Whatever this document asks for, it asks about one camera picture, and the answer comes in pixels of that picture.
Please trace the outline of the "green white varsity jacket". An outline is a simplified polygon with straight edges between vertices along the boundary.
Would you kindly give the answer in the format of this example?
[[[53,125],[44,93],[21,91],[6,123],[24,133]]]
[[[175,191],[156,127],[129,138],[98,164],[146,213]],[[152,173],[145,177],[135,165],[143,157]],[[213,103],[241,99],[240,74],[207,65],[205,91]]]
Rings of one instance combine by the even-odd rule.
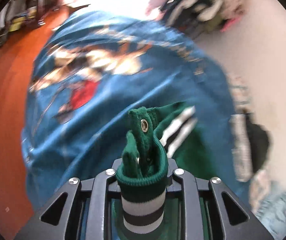
[[[116,171],[121,190],[112,211],[116,239],[177,238],[179,202],[166,198],[168,160],[197,178],[215,175],[195,112],[183,102],[129,111]]]

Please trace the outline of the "clothes rack with hanging clothes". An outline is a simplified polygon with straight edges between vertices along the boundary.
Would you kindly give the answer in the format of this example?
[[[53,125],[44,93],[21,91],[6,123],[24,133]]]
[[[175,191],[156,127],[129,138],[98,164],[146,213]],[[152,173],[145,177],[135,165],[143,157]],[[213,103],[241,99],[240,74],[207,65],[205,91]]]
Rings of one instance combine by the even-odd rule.
[[[247,12],[247,0],[150,0],[146,15],[192,34],[226,31]]]

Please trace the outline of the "grey folded garment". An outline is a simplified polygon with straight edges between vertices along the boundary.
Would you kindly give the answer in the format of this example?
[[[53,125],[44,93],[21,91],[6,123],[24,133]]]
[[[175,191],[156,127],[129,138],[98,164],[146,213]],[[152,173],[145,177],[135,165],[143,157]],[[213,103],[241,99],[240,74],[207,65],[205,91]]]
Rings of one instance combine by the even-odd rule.
[[[250,141],[246,129],[246,117],[244,114],[234,114],[230,118],[231,131],[234,137],[232,157],[236,179],[247,182],[253,176],[251,161]]]

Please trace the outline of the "black folded garment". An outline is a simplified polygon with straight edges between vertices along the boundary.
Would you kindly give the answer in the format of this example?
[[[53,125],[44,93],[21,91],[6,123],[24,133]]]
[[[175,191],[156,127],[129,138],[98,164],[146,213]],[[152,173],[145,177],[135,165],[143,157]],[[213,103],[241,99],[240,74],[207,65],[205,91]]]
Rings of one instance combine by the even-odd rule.
[[[251,114],[246,113],[246,129],[250,143],[253,173],[261,169],[268,158],[269,134],[261,125],[252,122]]]

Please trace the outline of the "light blue folded duvet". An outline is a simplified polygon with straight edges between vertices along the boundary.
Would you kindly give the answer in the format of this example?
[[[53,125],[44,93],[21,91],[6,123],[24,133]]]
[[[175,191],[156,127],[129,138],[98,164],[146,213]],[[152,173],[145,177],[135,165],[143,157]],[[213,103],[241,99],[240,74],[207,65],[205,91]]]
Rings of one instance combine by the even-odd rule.
[[[249,203],[252,213],[274,239],[286,236],[286,188],[271,180],[268,171],[259,170],[251,180]]]

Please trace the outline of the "plaid checkered blanket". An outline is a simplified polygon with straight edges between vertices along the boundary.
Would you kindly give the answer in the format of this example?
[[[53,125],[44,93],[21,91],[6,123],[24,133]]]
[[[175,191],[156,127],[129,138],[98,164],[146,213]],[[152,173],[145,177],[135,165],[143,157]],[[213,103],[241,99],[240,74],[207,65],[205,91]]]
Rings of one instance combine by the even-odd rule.
[[[244,83],[240,76],[228,74],[227,81],[229,91],[237,113],[251,113],[251,99],[248,86]]]

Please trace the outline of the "blue striped bed sheet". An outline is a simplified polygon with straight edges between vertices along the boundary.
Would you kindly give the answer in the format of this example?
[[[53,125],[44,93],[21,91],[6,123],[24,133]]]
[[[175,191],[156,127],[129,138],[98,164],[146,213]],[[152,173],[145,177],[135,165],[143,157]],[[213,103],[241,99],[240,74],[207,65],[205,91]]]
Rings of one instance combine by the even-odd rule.
[[[22,130],[27,196],[35,209],[68,179],[93,178],[122,157],[128,113],[194,106],[215,175],[244,202],[236,179],[227,76],[184,34],[154,21],[76,13],[35,60]]]

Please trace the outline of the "dark wooden side table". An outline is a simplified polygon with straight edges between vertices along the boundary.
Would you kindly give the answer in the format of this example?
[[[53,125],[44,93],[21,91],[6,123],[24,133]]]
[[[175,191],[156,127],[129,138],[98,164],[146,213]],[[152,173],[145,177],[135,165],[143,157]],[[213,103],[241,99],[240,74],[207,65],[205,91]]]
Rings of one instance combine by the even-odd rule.
[[[30,25],[34,28],[39,28],[45,24],[44,17],[50,11],[59,9],[59,0],[24,0],[24,10],[26,19],[24,24]]]

